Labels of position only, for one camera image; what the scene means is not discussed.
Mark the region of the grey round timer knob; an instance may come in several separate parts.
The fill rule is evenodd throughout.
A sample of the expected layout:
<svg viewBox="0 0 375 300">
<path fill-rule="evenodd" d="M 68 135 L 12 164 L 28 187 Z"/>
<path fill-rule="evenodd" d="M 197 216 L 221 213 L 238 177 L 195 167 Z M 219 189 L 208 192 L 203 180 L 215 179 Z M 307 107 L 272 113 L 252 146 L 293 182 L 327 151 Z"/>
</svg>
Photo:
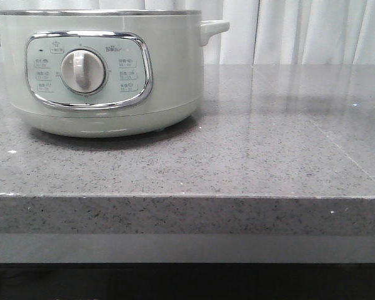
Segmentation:
<svg viewBox="0 0 375 300">
<path fill-rule="evenodd" d="M 65 55 L 60 66 L 65 86 L 77 94 L 92 94 L 106 80 L 106 67 L 98 54 L 87 49 L 75 49 Z"/>
</svg>

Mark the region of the white curtain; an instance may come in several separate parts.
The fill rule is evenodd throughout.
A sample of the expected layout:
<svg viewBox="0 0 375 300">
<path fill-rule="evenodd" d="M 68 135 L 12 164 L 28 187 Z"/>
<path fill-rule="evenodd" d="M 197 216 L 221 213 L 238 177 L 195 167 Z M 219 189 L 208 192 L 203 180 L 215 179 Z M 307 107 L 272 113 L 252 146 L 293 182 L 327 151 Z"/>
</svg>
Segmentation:
<svg viewBox="0 0 375 300">
<path fill-rule="evenodd" d="M 0 1 L 7 9 L 200 10 L 206 64 L 375 64 L 375 1 Z"/>
</svg>

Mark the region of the pale green electric cooking pot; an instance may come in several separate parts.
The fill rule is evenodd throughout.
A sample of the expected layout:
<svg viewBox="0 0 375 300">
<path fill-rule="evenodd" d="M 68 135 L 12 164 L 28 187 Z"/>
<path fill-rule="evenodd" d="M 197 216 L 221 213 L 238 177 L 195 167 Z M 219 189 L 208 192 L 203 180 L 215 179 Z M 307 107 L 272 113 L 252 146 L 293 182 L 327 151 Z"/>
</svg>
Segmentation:
<svg viewBox="0 0 375 300">
<path fill-rule="evenodd" d="M 203 98 L 203 47 L 228 31 L 197 10 L 0 10 L 10 103 L 41 131 L 78 138 L 148 133 L 190 116 Z M 106 80 L 92 94 L 65 86 L 67 53 L 99 55 Z"/>
</svg>

